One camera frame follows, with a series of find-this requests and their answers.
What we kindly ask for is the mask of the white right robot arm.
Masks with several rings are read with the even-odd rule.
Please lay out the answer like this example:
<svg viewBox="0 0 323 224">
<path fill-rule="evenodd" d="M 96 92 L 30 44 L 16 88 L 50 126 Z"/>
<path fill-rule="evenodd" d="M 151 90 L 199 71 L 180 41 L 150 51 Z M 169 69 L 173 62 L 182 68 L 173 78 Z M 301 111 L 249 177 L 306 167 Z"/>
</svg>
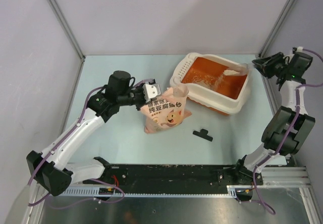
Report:
<svg viewBox="0 0 323 224">
<path fill-rule="evenodd" d="M 236 183 L 255 179 L 273 159 L 296 154 L 305 142 L 315 124 L 304 104 L 304 91 L 309 85 L 303 75 L 312 61 L 313 57 L 301 47 L 295 47 L 290 55 L 279 52 L 252 61 L 252 67 L 262 76 L 276 77 L 282 104 L 265 128 L 261 145 L 237 161 L 233 171 Z"/>
</svg>

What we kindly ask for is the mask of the clear plastic litter scoop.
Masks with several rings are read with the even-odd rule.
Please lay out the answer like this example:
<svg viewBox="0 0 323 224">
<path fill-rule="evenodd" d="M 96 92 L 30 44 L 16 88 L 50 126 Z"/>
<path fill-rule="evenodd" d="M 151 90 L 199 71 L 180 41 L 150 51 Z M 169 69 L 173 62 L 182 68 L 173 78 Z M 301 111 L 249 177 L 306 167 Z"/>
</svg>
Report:
<svg viewBox="0 0 323 224">
<path fill-rule="evenodd" d="M 250 64 L 238 64 L 224 70 L 225 76 L 245 76 L 250 71 Z"/>
</svg>

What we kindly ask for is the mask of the white and orange litter box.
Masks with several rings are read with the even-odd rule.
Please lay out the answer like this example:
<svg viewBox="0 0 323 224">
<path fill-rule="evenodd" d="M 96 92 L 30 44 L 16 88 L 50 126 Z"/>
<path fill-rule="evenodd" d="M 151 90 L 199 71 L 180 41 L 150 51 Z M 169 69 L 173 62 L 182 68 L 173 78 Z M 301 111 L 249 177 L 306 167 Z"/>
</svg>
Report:
<svg viewBox="0 0 323 224">
<path fill-rule="evenodd" d="M 187 54 L 176 66 L 170 86 L 185 84 L 188 98 L 223 115 L 235 115 L 246 103 L 250 92 L 250 75 L 225 75 L 239 65 L 213 54 Z"/>
</svg>

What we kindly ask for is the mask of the black bag clip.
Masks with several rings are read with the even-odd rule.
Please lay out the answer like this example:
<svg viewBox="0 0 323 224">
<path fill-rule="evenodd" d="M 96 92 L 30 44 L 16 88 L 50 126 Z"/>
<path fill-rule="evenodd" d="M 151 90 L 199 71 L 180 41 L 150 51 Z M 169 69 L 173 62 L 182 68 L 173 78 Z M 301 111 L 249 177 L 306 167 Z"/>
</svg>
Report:
<svg viewBox="0 0 323 224">
<path fill-rule="evenodd" d="M 209 142 L 213 141 L 213 137 L 208 134 L 207 129 L 201 129 L 200 131 L 195 131 L 194 130 L 192 134 L 197 136 L 197 137 L 200 137 L 200 138 L 202 138 L 204 140 L 207 140 Z"/>
</svg>

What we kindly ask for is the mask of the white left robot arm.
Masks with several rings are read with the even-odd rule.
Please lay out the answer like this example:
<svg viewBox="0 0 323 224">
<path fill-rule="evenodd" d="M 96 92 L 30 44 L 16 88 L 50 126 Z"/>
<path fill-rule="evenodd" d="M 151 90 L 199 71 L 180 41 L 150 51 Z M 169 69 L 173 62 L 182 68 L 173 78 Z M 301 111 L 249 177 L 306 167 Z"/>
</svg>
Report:
<svg viewBox="0 0 323 224">
<path fill-rule="evenodd" d="M 96 179 L 107 183 L 112 172 L 108 162 L 95 157 L 83 163 L 70 163 L 70 159 L 85 140 L 102 127 L 122 106 L 135 106 L 140 110 L 160 95 L 154 79 L 135 83 L 128 72 L 115 71 L 108 83 L 91 90 L 75 122 L 52 144 L 41 152 L 31 151 L 27 164 L 31 173 L 29 182 L 36 181 L 50 195 L 62 194 L 71 184 Z"/>
</svg>

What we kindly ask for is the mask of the pink cat litter bag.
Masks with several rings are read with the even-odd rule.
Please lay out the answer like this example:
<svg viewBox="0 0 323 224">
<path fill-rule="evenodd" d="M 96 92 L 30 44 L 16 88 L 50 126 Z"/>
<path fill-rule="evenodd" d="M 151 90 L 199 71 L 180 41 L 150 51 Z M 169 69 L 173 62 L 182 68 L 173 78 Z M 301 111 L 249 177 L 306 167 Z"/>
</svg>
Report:
<svg viewBox="0 0 323 224">
<path fill-rule="evenodd" d="M 140 111 L 146 116 L 145 133 L 169 130 L 191 116 L 186 109 L 188 93 L 188 87 L 184 84 L 170 87 L 156 100 L 143 106 Z"/>
</svg>

